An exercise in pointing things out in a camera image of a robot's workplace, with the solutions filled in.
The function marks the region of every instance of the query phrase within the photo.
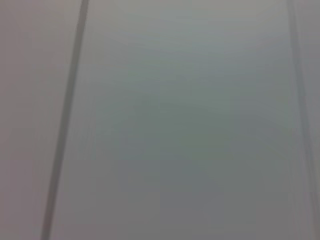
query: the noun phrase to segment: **dark line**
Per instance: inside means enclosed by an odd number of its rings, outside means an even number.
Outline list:
[[[316,175],[315,158],[312,147],[312,138],[309,126],[306,89],[303,76],[303,65],[301,62],[301,53],[299,45],[298,26],[296,19],[296,10],[293,0],[286,0],[287,11],[289,17],[289,31],[292,48],[292,56],[294,63],[294,70],[296,74],[297,95],[299,104],[300,121],[302,127],[302,139],[304,145],[304,154],[306,158],[308,183],[310,186],[310,198],[312,205],[312,214],[315,228],[315,237],[320,240],[320,202],[318,195],[318,183]]]
[[[70,62],[69,75],[67,79],[67,85],[64,95],[63,109],[60,119],[60,128],[57,138],[57,144],[55,149],[55,155],[53,160],[53,167],[51,172],[51,178],[49,183],[47,202],[45,206],[44,219],[41,232],[41,240],[49,240],[52,230],[52,223],[55,213],[56,199],[59,187],[59,180],[61,175],[61,169],[63,165],[63,159],[66,148],[68,127],[71,116],[71,108],[75,92],[75,84],[77,78],[78,64],[81,52],[81,46],[86,27],[87,12],[88,12],[89,0],[82,0],[78,22],[75,31],[75,39],[73,45],[73,52]]]

